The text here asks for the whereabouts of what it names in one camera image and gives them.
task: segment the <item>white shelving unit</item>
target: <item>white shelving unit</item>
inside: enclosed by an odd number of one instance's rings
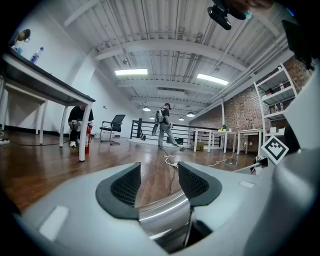
[[[278,108],[280,109],[279,104],[287,101],[293,100],[297,97],[297,91],[289,76],[285,66],[281,63],[278,66],[278,71],[273,73],[271,76],[266,78],[265,80],[261,81],[260,83],[254,82],[255,90],[259,98],[260,109],[262,114],[262,128],[263,128],[263,143],[266,142],[266,137],[270,136],[283,136],[284,132],[275,132],[275,133],[267,133],[266,131],[266,120],[269,121],[276,121],[285,119],[284,111],[278,111],[271,113],[270,108],[273,108],[275,104],[277,104]],[[268,90],[278,90],[280,84],[285,86],[284,89],[279,90],[269,96],[262,95],[263,93],[267,93]],[[265,114],[263,105],[268,105],[268,114]]]

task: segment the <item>black rubber pad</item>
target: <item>black rubber pad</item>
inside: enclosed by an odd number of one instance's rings
[[[117,219],[139,220],[135,201],[141,184],[140,163],[104,179],[95,191],[99,205]]]
[[[179,162],[179,183],[191,207],[207,206],[222,191],[221,182],[185,162]]]

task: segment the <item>man sweeping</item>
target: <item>man sweeping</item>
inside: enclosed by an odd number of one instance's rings
[[[178,143],[175,140],[174,135],[172,134],[171,128],[173,127],[173,124],[169,122],[169,110],[171,110],[170,104],[166,103],[164,106],[160,109],[160,111],[157,111],[157,121],[159,122],[159,140],[158,140],[158,149],[163,149],[163,142],[164,142],[164,135],[165,132],[168,135],[170,141],[172,142],[172,145],[179,148],[180,151],[184,151],[186,148],[182,147],[180,148],[178,146]]]

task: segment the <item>ceiling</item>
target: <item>ceiling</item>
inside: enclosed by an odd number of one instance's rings
[[[172,113],[196,114],[288,47],[281,20],[289,13],[278,6],[249,20],[229,16],[232,29],[226,31],[207,14],[211,0],[58,2],[63,11],[53,16],[63,29],[81,35],[129,100],[152,111],[168,102]],[[147,69],[148,75],[116,76],[122,69]],[[199,73],[229,84],[198,79]]]

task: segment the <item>sitting person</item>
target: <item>sitting person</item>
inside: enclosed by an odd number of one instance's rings
[[[69,115],[68,124],[70,126],[70,147],[76,147],[77,139],[80,137],[82,119],[84,118],[86,106],[75,106]],[[90,110],[90,115],[88,121],[91,122],[94,119],[94,114],[92,109]]]

